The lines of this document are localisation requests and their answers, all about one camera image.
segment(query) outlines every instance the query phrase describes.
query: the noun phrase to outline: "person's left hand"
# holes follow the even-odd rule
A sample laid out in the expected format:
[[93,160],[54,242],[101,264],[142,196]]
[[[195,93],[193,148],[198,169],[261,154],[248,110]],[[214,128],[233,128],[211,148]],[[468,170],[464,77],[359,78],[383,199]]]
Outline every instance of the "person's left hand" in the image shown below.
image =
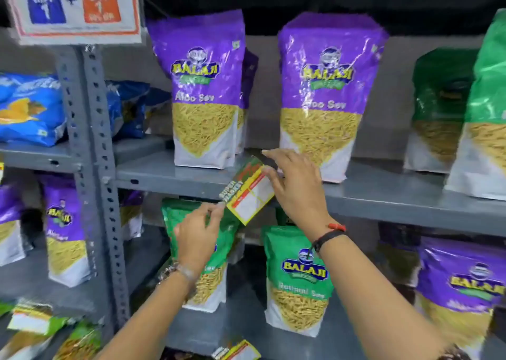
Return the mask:
[[[178,261],[182,266],[192,270],[196,276],[204,271],[215,250],[224,209],[223,203],[202,203],[174,228],[178,242]],[[206,217],[209,213],[211,218],[206,226]]]

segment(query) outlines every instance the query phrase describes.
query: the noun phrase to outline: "blue shopping bag graphic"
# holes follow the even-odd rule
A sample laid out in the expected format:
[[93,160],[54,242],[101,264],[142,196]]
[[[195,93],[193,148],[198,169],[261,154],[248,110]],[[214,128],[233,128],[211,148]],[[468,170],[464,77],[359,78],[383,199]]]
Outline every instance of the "blue shopping bag graphic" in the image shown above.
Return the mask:
[[28,10],[33,24],[67,22],[61,0],[28,0]]

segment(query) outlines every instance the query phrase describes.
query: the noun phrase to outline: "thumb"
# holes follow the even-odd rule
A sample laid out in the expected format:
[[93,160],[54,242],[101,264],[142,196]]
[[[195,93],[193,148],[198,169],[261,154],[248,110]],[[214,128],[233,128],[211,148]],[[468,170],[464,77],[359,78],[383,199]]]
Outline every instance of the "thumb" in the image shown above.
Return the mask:
[[209,224],[207,225],[206,230],[208,232],[212,232],[216,236],[218,236],[218,231],[220,230],[220,222],[223,218],[223,212],[225,210],[224,203],[218,203],[216,207],[211,211],[211,216],[209,219]]
[[271,166],[264,166],[262,168],[262,172],[269,178],[272,187],[274,188],[274,193],[276,195],[282,194],[284,191],[284,183],[277,171]]

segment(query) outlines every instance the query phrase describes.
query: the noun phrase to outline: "forearm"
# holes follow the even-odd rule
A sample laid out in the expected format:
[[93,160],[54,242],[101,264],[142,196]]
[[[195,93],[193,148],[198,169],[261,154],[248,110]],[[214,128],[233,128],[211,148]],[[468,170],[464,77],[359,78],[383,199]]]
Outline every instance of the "forearm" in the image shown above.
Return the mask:
[[436,360],[448,346],[345,235],[320,255],[362,347],[371,360]]
[[158,360],[168,327],[183,305],[190,282],[179,271],[164,280],[98,356],[99,360]]

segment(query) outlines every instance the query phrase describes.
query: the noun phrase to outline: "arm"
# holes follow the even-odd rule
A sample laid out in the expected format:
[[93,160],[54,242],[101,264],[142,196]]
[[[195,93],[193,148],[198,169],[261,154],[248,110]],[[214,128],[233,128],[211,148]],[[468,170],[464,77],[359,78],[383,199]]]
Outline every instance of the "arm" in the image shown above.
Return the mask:
[[[214,251],[224,207],[203,203],[174,229],[179,263],[199,275]],[[211,213],[206,227],[206,216]],[[164,280],[97,356],[98,360],[158,360],[168,327],[193,284],[179,271]]]
[[[277,201],[310,242],[317,240],[335,223],[327,211],[319,168],[291,150],[263,153],[284,173],[281,178],[266,169]],[[320,256],[368,358],[436,360],[449,347],[347,236],[326,242]]]

